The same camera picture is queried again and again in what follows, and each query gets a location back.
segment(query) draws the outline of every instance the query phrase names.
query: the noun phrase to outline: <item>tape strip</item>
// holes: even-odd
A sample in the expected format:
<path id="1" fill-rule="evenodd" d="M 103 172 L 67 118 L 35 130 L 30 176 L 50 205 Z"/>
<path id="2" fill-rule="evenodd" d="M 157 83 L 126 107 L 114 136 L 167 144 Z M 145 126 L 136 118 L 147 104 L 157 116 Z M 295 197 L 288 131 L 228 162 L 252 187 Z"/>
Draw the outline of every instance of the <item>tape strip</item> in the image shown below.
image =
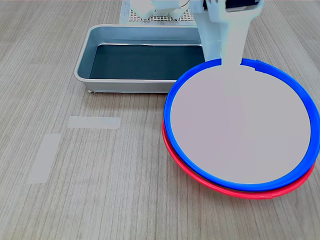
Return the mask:
<path id="1" fill-rule="evenodd" d="M 46 134 L 44 136 L 29 173 L 28 184 L 45 184 L 47 182 L 61 136 L 61 134 Z"/>
<path id="2" fill-rule="evenodd" d="M 68 128 L 71 129 L 118 129 L 120 117 L 70 116 Z"/>

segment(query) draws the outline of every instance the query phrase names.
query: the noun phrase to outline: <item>metal tray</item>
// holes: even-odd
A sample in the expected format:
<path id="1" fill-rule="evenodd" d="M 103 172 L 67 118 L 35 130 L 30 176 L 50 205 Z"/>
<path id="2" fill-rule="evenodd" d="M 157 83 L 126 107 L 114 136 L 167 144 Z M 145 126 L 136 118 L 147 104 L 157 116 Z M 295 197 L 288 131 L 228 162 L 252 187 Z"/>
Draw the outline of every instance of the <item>metal tray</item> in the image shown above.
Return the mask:
<path id="1" fill-rule="evenodd" d="M 96 25 L 74 75 L 95 93 L 168 93 L 205 61 L 196 26 Z"/>

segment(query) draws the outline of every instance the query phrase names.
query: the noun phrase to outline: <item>wood grain surface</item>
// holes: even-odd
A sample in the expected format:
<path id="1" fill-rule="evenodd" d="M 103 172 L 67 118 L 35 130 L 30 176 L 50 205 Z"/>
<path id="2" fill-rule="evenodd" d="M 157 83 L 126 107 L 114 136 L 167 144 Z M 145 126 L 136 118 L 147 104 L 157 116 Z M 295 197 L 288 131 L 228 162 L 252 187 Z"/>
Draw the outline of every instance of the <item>wood grain surface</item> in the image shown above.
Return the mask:
<path id="1" fill-rule="evenodd" d="M 73 71 L 87 30 L 121 1 L 0 1 L 1 240 L 319 240 L 320 167 L 298 190 L 250 201 L 209 190 L 169 156 L 163 94 L 88 93 Z M 297 79 L 320 108 L 320 2 L 266 1 L 244 56 Z M 119 117 L 112 129 L 70 116 Z M 48 180 L 28 184 L 45 134 Z"/>

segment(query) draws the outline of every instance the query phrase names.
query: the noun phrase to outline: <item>red plate rim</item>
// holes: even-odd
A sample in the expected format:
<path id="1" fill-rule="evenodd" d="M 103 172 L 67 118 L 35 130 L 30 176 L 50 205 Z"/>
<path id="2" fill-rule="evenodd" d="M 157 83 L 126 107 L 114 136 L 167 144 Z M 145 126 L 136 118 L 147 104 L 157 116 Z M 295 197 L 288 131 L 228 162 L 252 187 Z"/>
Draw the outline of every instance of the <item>red plate rim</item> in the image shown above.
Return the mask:
<path id="1" fill-rule="evenodd" d="M 191 170 L 178 156 L 178 154 L 175 152 L 174 148 L 171 146 L 170 141 L 167 137 L 167 132 L 165 129 L 165 123 L 162 121 L 162 136 L 165 143 L 165 146 L 167 150 L 169 151 L 171 157 L 174 159 L 174 161 L 179 165 L 182 170 L 184 170 L 191 178 L 196 180 L 198 183 L 206 186 L 209 189 L 212 189 L 216 192 L 219 192 L 221 194 L 225 194 L 231 197 L 241 198 L 241 199 L 252 199 L 252 200 L 263 200 L 263 199 L 273 199 L 277 198 L 283 195 L 286 195 L 297 188 L 299 188 L 302 184 L 305 183 L 305 181 L 309 178 L 312 171 L 315 168 L 316 163 L 312 165 L 312 167 L 297 181 L 281 187 L 279 189 L 274 189 L 271 191 L 262 191 L 262 192 L 244 192 L 244 191 L 238 191 L 233 190 L 230 188 L 226 188 L 217 184 L 212 183 L 211 181 L 206 180 L 205 178 L 199 176 L 197 173 L 195 173 L 193 170 Z"/>

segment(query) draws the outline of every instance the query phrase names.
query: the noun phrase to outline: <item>stacked plates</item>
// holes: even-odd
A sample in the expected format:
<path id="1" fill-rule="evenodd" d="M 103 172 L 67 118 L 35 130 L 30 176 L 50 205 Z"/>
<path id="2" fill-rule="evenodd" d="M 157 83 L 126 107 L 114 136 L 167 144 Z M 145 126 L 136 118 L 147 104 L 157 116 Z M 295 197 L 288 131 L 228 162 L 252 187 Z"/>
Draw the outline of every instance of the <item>stacked plates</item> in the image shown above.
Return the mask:
<path id="1" fill-rule="evenodd" d="M 230 196 L 270 199 L 301 186 L 320 149 L 320 117 L 308 93 L 264 62 L 221 60 L 181 76 L 167 96 L 162 125 L 177 164 Z"/>

